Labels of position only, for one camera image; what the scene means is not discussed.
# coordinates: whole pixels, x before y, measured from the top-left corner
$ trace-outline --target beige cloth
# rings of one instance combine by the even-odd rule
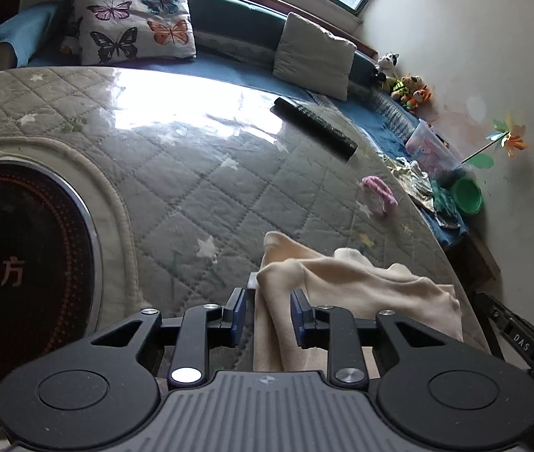
[[[404,265],[374,267],[359,251],[338,248],[326,257],[280,232],[265,235],[265,256],[257,274],[254,311],[254,370],[322,370],[327,352],[296,345],[290,319],[290,292],[302,289],[312,306],[336,305],[356,318],[373,319],[392,309],[462,341],[462,315],[452,285],[413,275]],[[370,377],[379,376],[371,349],[363,355]]]

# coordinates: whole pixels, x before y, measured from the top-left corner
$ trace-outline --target metal screw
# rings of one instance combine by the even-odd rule
[[[193,367],[181,367],[170,373],[173,380],[184,384],[191,384],[202,377],[202,373]]]
[[[365,373],[355,367],[345,367],[344,369],[340,369],[334,375],[340,382],[345,382],[347,384],[353,384],[365,379]]]

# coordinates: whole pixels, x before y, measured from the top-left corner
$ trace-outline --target gray cushion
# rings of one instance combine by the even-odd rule
[[[275,52],[273,76],[345,101],[356,50],[347,39],[291,13]]]

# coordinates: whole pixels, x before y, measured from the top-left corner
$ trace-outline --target sofa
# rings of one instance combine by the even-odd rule
[[[246,0],[188,0],[196,41],[193,60],[142,59],[116,63],[167,73],[200,76],[239,84],[290,98],[313,101],[307,90],[272,76],[275,50],[286,15]],[[29,7],[0,25],[0,70],[15,67],[78,66],[77,56],[60,52],[72,0]],[[410,155],[405,142],[417,119],[373,86],[373,60],[355,52],[346,102],[331,102],[386,155]],[[443,247],[464,232],[442,230],[425,212]]]

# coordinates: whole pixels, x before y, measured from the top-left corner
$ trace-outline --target pink butterfly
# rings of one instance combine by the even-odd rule
[[[106,6],[90,5],[87,7],[87,10],[91,10],[95,14],[95,18],[98,20],[106,21],[110,20],[110,18],[113,18],[114,20],[124,20],[125,18],[130,17],[129,8],[131,3],[133,2],[124,2],[116,6],[113,6],[114,2],[112,2],[111,6],[108,6],[107,3]]]

